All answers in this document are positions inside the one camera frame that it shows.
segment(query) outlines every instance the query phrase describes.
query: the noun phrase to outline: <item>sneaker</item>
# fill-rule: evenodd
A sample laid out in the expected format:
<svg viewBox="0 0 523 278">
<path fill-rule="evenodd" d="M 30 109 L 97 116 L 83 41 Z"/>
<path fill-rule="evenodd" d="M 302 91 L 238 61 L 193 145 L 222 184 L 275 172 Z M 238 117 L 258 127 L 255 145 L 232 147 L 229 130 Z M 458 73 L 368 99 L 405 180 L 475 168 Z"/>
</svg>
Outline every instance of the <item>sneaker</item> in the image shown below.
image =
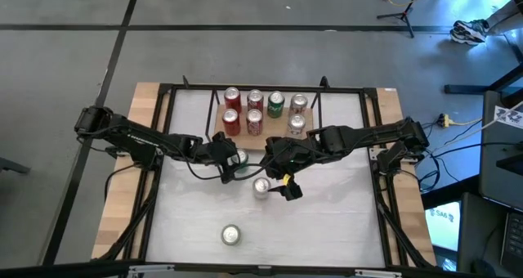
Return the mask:
<svg viewBox="0 0 523 278">
<path fill-rule="evenodd" d="M 468 33 L 468 31 L 466 31 L 463 28 L 451 29 L 450 30 L 450 38 L 452 38 L 452 40 L 457 42 L 457 43 L 468 44 L 468 45 L 471 45 L 471 46 L 475 46 L 477 44 L 485 42 L 485 41 L 483 41 L 481 39 L 478 39 L 478 38 L 470 35 L 470 33 Z"/>
<path fill-rule="evenodd" d="M 489 23 L 486 20 L 473 20 L 469 22 L 458 20 L 454 23 L 454 28 L 463 28 L 471 36 L 484 42 L 487 39 Z"/>
</svg>

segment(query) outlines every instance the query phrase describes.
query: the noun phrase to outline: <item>concrete floor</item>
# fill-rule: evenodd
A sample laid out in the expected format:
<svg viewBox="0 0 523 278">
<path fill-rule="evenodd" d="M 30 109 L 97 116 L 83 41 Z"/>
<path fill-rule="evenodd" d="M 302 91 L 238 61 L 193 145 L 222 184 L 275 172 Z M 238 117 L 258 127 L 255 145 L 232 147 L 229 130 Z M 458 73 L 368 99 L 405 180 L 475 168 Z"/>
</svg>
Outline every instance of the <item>concrete floor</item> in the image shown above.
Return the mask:
<svg viewBox="0 0 523 278">
<path fill-rule="evenodd" d="M 507 0 L 420 0 L 413 25 L 485 18 Z M 0 24 L 114 24 L 128 0 L 0 0 Z M 381 0 L 138 0 L 132 24 L 394 25 L 400 11 Z M 27 176 L 0 173 L 0 267 L 38 263 L 78 143 L 73 126 L 104 77 L 116 32 L 0 31 L 0 155 L 28 165 Z M 521 45 L 521 34 L 510 36 Z M 129 32 L 106 105 L 127 113 L 137 82 L 395 87 L 405 115 L 431 122 L 481 117 L 480 96 L 447 96 L 446 83 L 490 84 L 517 64 L 504 36 L 477 47 L 442 33 Z M 463 128 L 435 128 L 439 146 Z M 463 142 L 477 143 L 479 136 Z M 448 155 L 457 178 L 478 171 L 479 149 Z M 87 261 L 114 161 L 91 153 L 57 262 Z M 418 168 L 422 176 L 430 163 Z M 453 180 L 445 173 L 439 186 Z"/>
</svg>

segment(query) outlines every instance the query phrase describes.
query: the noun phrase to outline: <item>silver can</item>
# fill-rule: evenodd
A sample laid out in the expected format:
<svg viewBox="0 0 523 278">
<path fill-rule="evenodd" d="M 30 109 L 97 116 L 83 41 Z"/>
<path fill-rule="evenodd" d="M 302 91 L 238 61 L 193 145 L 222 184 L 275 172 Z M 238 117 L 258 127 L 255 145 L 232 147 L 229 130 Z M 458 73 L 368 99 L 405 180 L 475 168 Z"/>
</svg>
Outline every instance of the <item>silver can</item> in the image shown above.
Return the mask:
<svg viewBox="0 0 523 278">
<path fill-rule="evenodd" d="M 250 110 L 247 113 L 247 132 L 250 135 L 260 135 L 263 131 L 263 114 L 260 110 Z"/>
<path fill-rule="evenodd" d="M 270 182 L 265 178 L 258 178 L 253 182 L 253 194 L 259 200 L 269 196 Z"/>
<path fill-rule="evenodd" d="M 252 109 L 263 112 L 263 93 L 260 90 L 251 90 L 247 95 L 247 111 Z"/>
<path fill-rule="evenodd" d="M 305 117 L 301 114 L 292 114 L 288 118 L 288 133 L 292 137 L 301 137 L 305 128 Z"/>
<path fill-rule="evenodd" d="M 305 108 L 307 107 L 307 97 L 305 97 L 303 94 L 296 94 L 291 98 L 291 105 L 288 110 L 289 115 L 292 114 L 303 114 L 305 112 Z"/>
<path fill-rule="evenodd" d="M 236 173 L 245 173 L 247 172 L 247 162 L 248 162 L 248 153 L 243 149 L 237 150 L 238 155 L 233 155 L 230 160 L 233 164 L 239 164 L 239 169 L 236 170 Z"/>
<path fill-rule="evenodd" d="M 221 230 L 221 241 L 227 245 L 235 245 L 239 243 L 241 233 L 236 225 L 227 225 Z"/>
</svg>

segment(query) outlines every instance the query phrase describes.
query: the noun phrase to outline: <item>can lid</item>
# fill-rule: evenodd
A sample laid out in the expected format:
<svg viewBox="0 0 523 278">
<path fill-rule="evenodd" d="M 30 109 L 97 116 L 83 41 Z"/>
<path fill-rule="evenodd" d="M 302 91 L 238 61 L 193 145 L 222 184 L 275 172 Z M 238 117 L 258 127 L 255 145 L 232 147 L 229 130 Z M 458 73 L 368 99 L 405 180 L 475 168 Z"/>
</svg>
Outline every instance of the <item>can lid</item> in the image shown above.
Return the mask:
<svg viewBox="0 0 523 278">
<path fill-rule="evenodd" d="M 247 114 L 247 119 L 251 123 L 260 122 L 263 118 L 263 115 L 260 110 L 250 110 Z"/>
<path fill-rule="evenodd" d="M 238 113 L 236 110 L 228 109 L 223 113 L 223 120 L 227 123 L 234 122 L 238 118 Z"/>
<path fill-rule="evenodd" d="M 239 91 L 235 87 L 228 87 L 224 96 L 227 99 L 235 99 L 239 96 Z"/>
<path fill-rule="evenodd" d="M 258 178 L 254 180 L 253 188 L 258 192 L 265 192 L 270 189 L 270 182 L 265 178 Z"/>
<path fill-rule="evenodd" d="M 263 99 L 263 94 L 260 90 L 256 90 L 256 89 L 251 90 L 251 92 L 248 93 L 248 99 L 250 101 L 258 102 Z"/>
<path fill-rule="evenodd" d="M 274 91 L 269 96 L 269 100 L 273 103 L 281 103 L 284 100 L 284 95 L 280 91 Z"/>
<path fill-rule="evenodd" d="M 293 128 L 303 128 L 305 127 L 305 117 L 301 114 L 292 115 L 288 118 L 288 124 Z"/>
<path fill-rule="evenodd" d="M 227 245 L 237 244 L 239 237 L 239 228 L 235 225 L 227 225 L 221 231 L 221 240 Z"/>
<path fill-rule="evenodd" d="M 303 96 L 303 94 L 296 94 L 293 96 L 293 104 L 307 105 L 307 97 Z"/>
<path fill-rule="evenodd" d="M 245 150 L 240 149 L 240 148 L 237 151 L 238 151 L 238 155 L 239 155 L 239 162 L 242 164 L 248 158 L 247 152 L 245 152 Z M 233 155 L 231 160 L 232 160 L 233 163 L 237 164 L 238 163 L 238 156 Z"/>
</svg>

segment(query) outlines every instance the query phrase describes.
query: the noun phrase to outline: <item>yellow tag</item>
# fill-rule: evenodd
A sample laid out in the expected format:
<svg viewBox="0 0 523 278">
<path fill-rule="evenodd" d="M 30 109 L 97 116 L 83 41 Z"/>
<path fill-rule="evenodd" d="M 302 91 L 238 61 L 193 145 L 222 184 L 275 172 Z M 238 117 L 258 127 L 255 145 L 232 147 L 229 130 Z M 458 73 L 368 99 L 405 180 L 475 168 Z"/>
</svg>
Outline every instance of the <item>yellow tag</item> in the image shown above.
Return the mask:
<svg viewBox="0 0 523 278">
<path fill-rule="evenodd" d="M 287 186 L 288 180 L 290 180 L 290 179 L 291 179 L 291 175 L 285 174 L 285 176 L 284 176 L 284 185 L 285 186 Z"/>
</svg>

